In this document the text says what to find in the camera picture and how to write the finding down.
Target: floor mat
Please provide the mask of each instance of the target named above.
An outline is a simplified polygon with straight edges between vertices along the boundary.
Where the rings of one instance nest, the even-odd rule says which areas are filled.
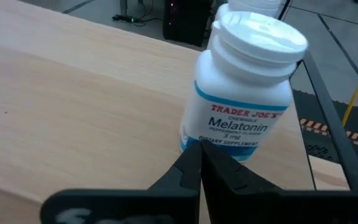
[[[309,155],[339,163],[336,150],[332,144],[329,128],[314,95],[294,90],[293,97],[301,124],[303,141]],[[347,108],[345,103],[333,101],[340,118]],[[352,141],[358,157],[358,107],[353,107],[346,124],[346,133]]]

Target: blue stripe on label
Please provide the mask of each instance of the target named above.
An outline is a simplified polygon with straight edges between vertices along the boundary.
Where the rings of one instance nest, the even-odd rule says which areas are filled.
[[[287,106],[268,106],[268,105],[257,105],[253,103],[244,103],[240,101],[228,100],[224,98],[220,98],[217,96],[211,96],[204,93],[197,85],[197,82],[194,81],[194,86],[196,88],[196,92],[199,94],[200,97],[215,102],[215,103],[222,103],[224,105],[230,106],[238,106],[241,108],[249,108],[249,109],[257,109],[257,110],[270,110],[270,111],[285,111]]]
[[[199,140],[194,139],[192,137],[188,137],[187,142],[185,144],[183,143],[182,138],[180,136],[180,149],[184,151],[196,141]],[[227,152],[231,157],[237,159],[238,161],[247,160],[257,148],[256,146],[225,146],[219,144],[215,144],[215,146]]]

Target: bottle label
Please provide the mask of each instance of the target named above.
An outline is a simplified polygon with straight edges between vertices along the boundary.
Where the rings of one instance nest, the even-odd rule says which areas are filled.
[[[286,108],[211,96],[203,92],[195,81],[181,125],[181,150],[195,141],[209,140],[233,158],[244,161]]]

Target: light wooden table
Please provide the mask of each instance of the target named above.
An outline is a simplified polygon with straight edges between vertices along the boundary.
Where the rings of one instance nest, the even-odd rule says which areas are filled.
[[[61,189],[154,183],[180,155],[198,54],[0,0],[0,223],[39,222]],[[293,105],[246,166],[285,189],[313,189]],[[201,223],[207,214],[202,199]]]

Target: white pill bottle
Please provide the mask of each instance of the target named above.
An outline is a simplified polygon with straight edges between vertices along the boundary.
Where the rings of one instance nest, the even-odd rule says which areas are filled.
[[[288,79],[308,42],[292,26],[253,12],[229,12],[219,23],[211,50],[196,63],[180,149],[206,139],[246,161],[290,105]]]
[[[275,17],[278,13],[281,0],[227,0],[227,3],[221,5],[216,12],[215,21],[219,21],[228,12],[244,11],[256,12],[265,16]],[[212,31],[209,37],[207,49],[211,48],[212,39],[216,35],[216,26],[218,22],[212,23]]]

